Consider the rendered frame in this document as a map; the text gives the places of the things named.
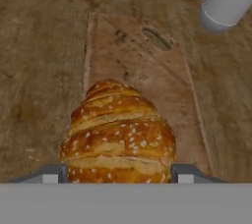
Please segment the grey tap spout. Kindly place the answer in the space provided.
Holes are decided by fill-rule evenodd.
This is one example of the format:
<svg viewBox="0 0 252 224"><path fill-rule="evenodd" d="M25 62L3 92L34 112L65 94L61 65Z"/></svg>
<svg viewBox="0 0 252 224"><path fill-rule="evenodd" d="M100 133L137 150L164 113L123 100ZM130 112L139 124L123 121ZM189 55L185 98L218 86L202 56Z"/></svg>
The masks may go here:
<svg viewBox="0 0 252 224"><path fill-rule="evenodd" d="M252 0L204 0L199 23L209 32L223 32L236 26L252 6Z"/></svg>

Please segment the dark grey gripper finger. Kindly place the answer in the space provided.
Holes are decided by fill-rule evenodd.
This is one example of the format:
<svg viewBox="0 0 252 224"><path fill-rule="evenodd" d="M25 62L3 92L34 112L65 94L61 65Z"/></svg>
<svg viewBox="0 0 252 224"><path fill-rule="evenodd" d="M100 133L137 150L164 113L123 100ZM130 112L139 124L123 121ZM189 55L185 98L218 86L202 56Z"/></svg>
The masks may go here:
<svg viewBox="0 0 252 224"><path fill-rule="evenodd" d="M43 165L26 176L10 180L10 183L27 184L62 184L68 182L66 164Z"/></svg>

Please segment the brown wooden cutting board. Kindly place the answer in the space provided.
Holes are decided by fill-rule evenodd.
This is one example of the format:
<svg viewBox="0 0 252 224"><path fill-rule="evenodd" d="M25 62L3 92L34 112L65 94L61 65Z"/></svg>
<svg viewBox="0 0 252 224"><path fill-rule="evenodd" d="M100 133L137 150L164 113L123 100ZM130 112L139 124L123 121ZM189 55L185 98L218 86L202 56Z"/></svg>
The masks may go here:
<svg viewBox="0 0 252 224"><path fill-rule="evenodd" d="M114 79L137 89L171 126L177 161L211 173L192 78L179 43L157 22L91 13L83 90Z"/></svg>

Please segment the golden brown seeded croissant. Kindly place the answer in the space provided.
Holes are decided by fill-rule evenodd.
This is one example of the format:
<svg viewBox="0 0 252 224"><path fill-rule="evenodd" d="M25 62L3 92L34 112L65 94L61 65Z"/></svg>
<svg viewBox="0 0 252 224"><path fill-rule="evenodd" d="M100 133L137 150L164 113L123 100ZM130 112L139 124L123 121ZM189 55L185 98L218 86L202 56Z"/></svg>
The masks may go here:
<svg viewBox="0 0 252 224"><path fill-rule="evenodd" d="M139 91L104 80L72 112L59 157L71 183L169 183L175 137Z"/></svg>

